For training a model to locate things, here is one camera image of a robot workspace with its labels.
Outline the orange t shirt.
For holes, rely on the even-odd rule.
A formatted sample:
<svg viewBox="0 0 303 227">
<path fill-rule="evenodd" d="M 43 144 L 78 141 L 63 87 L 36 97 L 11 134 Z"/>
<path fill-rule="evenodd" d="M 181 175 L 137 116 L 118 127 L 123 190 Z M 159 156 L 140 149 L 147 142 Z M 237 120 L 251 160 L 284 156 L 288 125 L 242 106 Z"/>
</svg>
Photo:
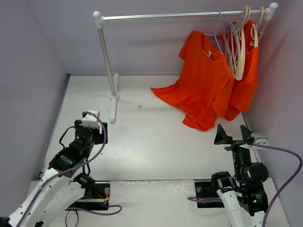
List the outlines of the orange t shirt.
<svg viewBox="0 0 303 227">
<path fill-rule="evenodd" d="M 258 40 L 255 22 L 248 20 L 243 28 L 245 38 L 245 65 L 241 80 L 233 83 L 232 94 L 229 100 L 225 119 L 232 121 L 240 112 L 249 110 L 253 101 L 258 83 L 258 58 L 259 45 L 255 44 Z"/>
<path fill-rule="evenodd" d="M 201 31 L 192 31 L 179 52 L 183 66 L 178 80 L 167 87 L 151 88 L 156 97 L 183 111 L 183 123 L 207 131 L 225 117 L 234 78 L 225 55 Z"/>
</svg>

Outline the light blue wire hanger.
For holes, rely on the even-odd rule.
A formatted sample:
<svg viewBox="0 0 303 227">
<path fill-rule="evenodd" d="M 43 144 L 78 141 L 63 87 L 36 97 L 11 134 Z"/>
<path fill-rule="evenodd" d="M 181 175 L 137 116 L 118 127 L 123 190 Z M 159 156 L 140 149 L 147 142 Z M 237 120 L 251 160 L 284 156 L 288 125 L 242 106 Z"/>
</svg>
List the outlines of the light blue wire hanger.
<svg viewBox="0 0 303 227">
<path fill-rule="evenodd" d="M 215 42 L 217 44 L 217 47 L 218 47 L 220 53 L 223 54 L 222 49 L 221 49 L 220 44 L 219 44 L 218 39 L 217 39 L 218 29 L 219 29 L 220 23 L 222 21 L 222 12 L 219 9 L 217 9 L 216 11 L 219 13 L 220 19 L 219 19 L 219 21 L 217 23 L 217 26 L 216 26 L 216 28 L 214 30 L 214 33 L 213 34 L 204 33 L 204 35 L 213 37 L 215 39 Z"/>
</svg>

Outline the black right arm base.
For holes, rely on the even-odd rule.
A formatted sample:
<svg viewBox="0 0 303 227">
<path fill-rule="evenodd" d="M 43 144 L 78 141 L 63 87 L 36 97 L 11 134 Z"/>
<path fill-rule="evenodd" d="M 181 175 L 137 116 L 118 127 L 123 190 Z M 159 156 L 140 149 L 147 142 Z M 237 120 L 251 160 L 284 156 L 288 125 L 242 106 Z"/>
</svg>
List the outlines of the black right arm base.
<svg viewBox="0 0 303 227">
<path fill-rule="evenodd" d="M 210 181 L 195 181 L 194 184 L 197 198 L 219 199 Z M 197 207 L 199 209 L 224 208 L 224 205 L 221 202 L 197 203 Z"/>
</svg>

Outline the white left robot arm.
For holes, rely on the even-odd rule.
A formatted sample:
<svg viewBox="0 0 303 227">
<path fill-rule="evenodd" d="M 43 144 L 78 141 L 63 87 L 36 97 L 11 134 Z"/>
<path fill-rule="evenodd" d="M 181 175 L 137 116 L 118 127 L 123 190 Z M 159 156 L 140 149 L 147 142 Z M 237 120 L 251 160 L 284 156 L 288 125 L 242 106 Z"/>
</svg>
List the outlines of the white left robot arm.
<svg viewBox="0 0 303 227">
<path fill-rule="evenodd" d="M 82 119 L 73 128 L 74 141 L 55 155 L 25 201 L 8 217 L 1 217 L 2 227 L 48 227 L 76 200 L 93 196 L 90 154 L 95 145 L 108 143 L 107 123 Z"/>
</svg>

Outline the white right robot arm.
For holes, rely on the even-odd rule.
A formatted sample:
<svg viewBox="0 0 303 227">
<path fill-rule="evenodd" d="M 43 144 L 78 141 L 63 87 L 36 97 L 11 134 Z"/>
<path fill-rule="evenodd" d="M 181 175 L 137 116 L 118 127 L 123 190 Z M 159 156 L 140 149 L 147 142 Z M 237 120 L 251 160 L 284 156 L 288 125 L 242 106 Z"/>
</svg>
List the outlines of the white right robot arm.
<svg viewBox="0 0 303 227">
<path fill-rule="evenodd" d="M 268 197 L 263 183 L 268 179 L 267 167 L 252 162 L 250 152 L 268 145 L 267 136 L 251 132 L 241 125 L 241 140 L 227 135 L 222 125 L 217 126 L 215 145 L 224 145 L 232 153 L 234 174 L 212 174 L 210 191 L 218 195 L 233 227 L 265 227 L 267 225 Z"/>
</svg>

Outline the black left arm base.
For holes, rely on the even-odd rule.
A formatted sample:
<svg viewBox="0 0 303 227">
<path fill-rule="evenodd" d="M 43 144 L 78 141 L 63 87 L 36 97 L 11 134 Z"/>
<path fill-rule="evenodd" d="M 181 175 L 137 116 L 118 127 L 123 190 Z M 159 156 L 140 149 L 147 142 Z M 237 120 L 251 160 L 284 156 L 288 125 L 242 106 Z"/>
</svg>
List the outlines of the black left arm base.
<svg viewBox="0 0 303 227">
<path fill-rule="evenodd" d="M 75 201 L 69 208 L 92 211 L 108 210 L 110 191 L 110 182 L 96 182 L 95 189 L 86 190 L 84 196 Z"/>
</svg>

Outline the hanging orange t shirt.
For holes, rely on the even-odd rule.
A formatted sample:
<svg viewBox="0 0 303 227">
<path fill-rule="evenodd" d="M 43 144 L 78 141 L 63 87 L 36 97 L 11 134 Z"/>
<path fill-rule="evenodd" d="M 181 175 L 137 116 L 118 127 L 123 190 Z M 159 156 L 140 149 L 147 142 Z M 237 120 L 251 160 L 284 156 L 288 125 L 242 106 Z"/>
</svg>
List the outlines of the hanging orange t shirt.
<svg viewBox="0 0 303 227">
<path fill-rule="evenodd" d="M 259 45 L 255 44 L 258 40 L 255 22 L 248 20 L 243 28 L 245 38 L 245 65 L 241 80 L 233 83 L 232 94 L 229 100 L 225 119 L 232 121 L 240 112 L 249 110 L 253 101 L 258 83 L 258 58 Z"/>
</svg>

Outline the cream hanger with shirt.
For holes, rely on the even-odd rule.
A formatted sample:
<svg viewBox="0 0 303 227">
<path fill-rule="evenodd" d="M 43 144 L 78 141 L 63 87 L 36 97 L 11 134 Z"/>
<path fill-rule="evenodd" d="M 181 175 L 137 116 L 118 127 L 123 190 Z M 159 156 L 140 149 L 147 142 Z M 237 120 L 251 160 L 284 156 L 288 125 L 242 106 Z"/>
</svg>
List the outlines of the cream hanger with shirt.
<svg viewBox="0 0 303 227">
<path fill-rule="evenodd" d="M 253 47 L 258 47 L 258 25 L 260 25 L 260 23 L 263 20 L 263 16 L 264 16 L 263 6 L 260 7 L 260 12 L 261 12 L 260 19 L 255 24 L 252 24 L 250 28 L 250 37 L 251 37 L 250 45 Z"/>
</svg>

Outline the cream plastic hanger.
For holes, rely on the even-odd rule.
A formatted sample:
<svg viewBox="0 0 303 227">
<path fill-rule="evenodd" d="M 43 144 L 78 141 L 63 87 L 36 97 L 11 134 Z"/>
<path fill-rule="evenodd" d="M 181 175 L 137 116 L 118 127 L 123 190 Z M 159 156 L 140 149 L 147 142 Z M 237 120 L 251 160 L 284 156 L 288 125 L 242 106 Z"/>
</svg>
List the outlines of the cream plastic hanger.
<svg viewBox="0 0 303 227">
<path fill-rule="evenodd" d="M 240 47 L 241 47 L 241 53 L 238 56 L 239 71 L 238 71 L 238 76 L 235 80 L 241 80 L 244 73 L 246 47 L 245 47 L 245 35 L 243 29 L 244 29 L 244 25 L 248 21 L 249 16 L 250 16 L 250 7 L 245 5 L 243 9 L 243 14 L 240 16 L 240 19 L 238 21 L 233 22 L 236 28 L 236 33 L 238 35 L 240 41 Z"/>
</svg>

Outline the grey plastic hanger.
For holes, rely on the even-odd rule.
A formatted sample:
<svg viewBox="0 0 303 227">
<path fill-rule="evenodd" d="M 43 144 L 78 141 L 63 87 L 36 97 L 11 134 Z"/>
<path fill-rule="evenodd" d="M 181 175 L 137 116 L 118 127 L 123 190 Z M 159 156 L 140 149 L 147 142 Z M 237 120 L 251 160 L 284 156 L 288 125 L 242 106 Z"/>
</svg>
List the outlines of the grey plastic hanger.
<svg viewBox="0 0 303 227">
<path fill-rule="evenodd" d="M 224 23 L 223 41 L 228 66 L 234 79 L 236 79 L 239 71 L 238 56 L 241 53 L 241 47 L 238 35 L 236 33 L 235 25 L 231 22 Z"/>
</svg>

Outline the white metal clothes rack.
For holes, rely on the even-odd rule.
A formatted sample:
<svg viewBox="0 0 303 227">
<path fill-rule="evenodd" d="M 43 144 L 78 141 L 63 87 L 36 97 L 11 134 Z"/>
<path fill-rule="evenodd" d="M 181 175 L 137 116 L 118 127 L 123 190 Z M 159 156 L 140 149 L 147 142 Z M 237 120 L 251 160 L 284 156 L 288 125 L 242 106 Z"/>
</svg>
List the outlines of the white metal clothes rack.
<svg viewBox="0 0 303 227">
<path fill-rule="evenodd" d="M 98 33 L 104 54 L 103 71 L 110 89 L 117 92 L 107 109 L 109 122 L 159 121 L 182 124 L 184 113 L 157 100 L 153 85 L 167 85 L 181 70 L 178 53 L 192 30 L 212 32 L 219 16 L 234 18 L 241 7 L 252 7 L 252 14 L 273 16 L 277 0 L 104 0 L 98 14 Z M 122 77 L 135 77 L 135 84 L 146 86 L 147 97 L 132 112 L 126 111 Z"/>
</svg>

